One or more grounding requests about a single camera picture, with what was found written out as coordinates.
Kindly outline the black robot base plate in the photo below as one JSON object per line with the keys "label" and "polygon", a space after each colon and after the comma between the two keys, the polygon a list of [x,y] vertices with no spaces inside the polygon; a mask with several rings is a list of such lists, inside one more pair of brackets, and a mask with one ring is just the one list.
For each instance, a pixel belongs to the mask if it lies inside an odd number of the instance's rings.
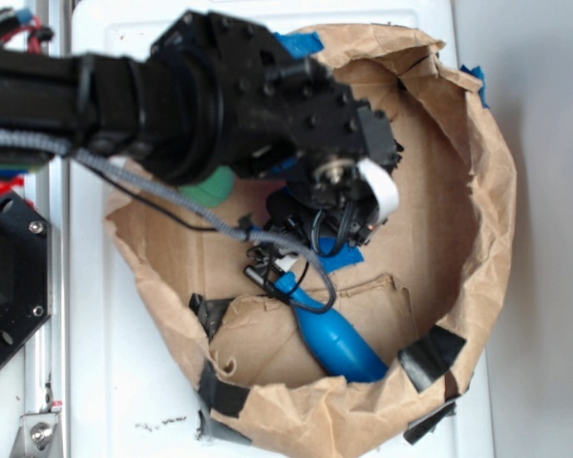
{"label": "black robot base plate", "polygon": [[0,196],[0,370],[49,318],[50,232],[18,194]]}

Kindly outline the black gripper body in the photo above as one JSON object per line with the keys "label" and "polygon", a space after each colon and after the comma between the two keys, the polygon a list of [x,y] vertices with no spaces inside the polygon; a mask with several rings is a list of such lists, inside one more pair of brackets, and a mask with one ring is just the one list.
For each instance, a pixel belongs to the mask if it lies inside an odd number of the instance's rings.
{"label": "black gripper body", "polygon": [[367,244],[399,207],[393,170],[401,158],[399,151],[380,158],[338,158],[310,173],[295,160],[286,160],[272,169],[286,185],[265,201],[265,229],[290,233],[313,248],[321,246],[322,237],[338,247]]}

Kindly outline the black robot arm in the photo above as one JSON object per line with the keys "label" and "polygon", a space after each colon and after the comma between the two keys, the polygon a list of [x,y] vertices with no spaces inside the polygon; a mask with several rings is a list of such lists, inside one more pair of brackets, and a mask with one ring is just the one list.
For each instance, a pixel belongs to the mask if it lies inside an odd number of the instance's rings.
{"label": "black robot arm", "polygon": [[0,181],[86,149],[127,156],[172,186],[221,167],[282,180],[350,243],[397,209],[389,120],[301,52],[298,36],[189,11],[139,62],[51,58],[40,46],[52,35],[27,9],[0,10]]}

